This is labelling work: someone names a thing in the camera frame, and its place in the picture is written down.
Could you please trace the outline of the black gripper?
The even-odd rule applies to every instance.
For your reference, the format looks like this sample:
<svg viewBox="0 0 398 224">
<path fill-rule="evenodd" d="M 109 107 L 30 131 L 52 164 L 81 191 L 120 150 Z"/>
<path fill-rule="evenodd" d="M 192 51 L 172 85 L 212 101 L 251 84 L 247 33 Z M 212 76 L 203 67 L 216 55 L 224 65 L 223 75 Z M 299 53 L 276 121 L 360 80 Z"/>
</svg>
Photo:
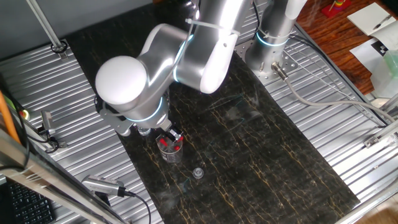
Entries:
<svg viewBox="0 0 398 224">
<path fill-rule="evenodd" d="M 166 135 L 160 135 L 160 142 L 171 142 L 168 136 L 171 136 L 174 142 L 179 142 L 183 139 L 183 133 L 179 132 L 172 123 L 163 123 L 160 128 L 166 133 Z"/>
</svg>

